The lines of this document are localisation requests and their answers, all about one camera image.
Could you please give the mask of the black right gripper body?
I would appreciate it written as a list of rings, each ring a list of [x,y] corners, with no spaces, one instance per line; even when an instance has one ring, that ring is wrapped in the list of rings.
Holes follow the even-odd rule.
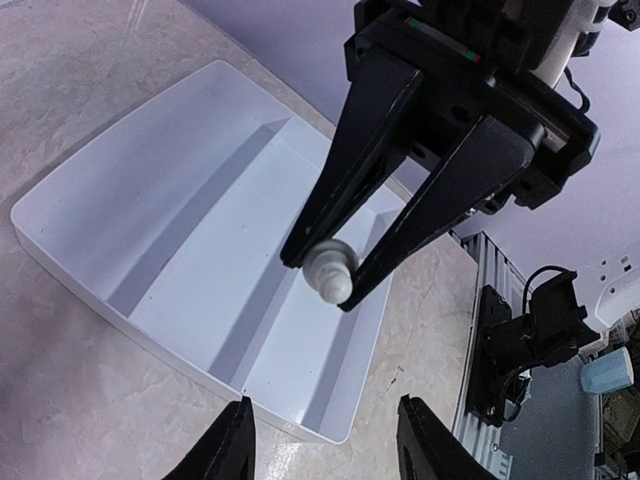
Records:
[[[597,39],[596,7],[577,1],[361,1],[345,46],[351,87],[342,112],[367,158],[393,171],[414,145],[443,159],[477,121],[526,141],[528,162],[484,202],[536,209],[592,159],[585,107],[554,87]]]

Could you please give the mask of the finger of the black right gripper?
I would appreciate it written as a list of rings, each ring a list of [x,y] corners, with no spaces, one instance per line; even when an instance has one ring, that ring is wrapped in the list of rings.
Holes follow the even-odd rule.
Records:
[[[324,167],[280,252],[286,267],[299,268],[404,161],[423,82],[419,68],[381,49],[362,57]]]
[[[353,310],[404,260],[459,224],[469,210],[511,183],[531,163],[534,130],[518,132],[485,116],[436,165],[352,277]]]

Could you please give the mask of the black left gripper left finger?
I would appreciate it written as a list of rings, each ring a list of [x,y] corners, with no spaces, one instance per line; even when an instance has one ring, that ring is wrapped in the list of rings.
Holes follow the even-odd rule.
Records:
[[[167,480],[253,479],[256,429],[251,399],[229,402],[211,426],[167,474]]]

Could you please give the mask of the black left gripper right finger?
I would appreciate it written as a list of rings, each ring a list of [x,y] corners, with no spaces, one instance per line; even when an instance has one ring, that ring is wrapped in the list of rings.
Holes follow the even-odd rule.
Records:
[[[421,398],[402,396],[397,413],[396,444],[402,480],[495,478],[468,453]]]

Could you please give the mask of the white chess pawn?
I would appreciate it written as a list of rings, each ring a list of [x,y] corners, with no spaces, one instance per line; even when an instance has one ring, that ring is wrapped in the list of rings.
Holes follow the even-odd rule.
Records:
[[[338,239],[324,240],[307,253],[302,272],[307,284],[323,301],[339,305],[353,292],[352,276],[359,266],[356,252]]]

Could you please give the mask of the white plastic tray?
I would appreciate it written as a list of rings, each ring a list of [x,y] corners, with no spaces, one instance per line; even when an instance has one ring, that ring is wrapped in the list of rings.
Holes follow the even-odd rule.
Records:
[[[215,61],[88,142],[10,218],[29,255],[157,358],[303,441],[342,444],[390,282],[343,312],[281,263],[329,146]]]

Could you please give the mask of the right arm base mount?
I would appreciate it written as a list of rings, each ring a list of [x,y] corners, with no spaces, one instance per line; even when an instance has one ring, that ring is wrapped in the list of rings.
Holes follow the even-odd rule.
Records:
[[[522,373],[565,363],[600,338],[586,325],[587,309],[577,301],[578,273],[549,265],[532,276],[551,271],[556,276],[536,289],[531,280],[525,283],[519,316],[491,286],[483,288],[482,352],[471,410],[491,426],[501,427],[519,415],[529,386]]]

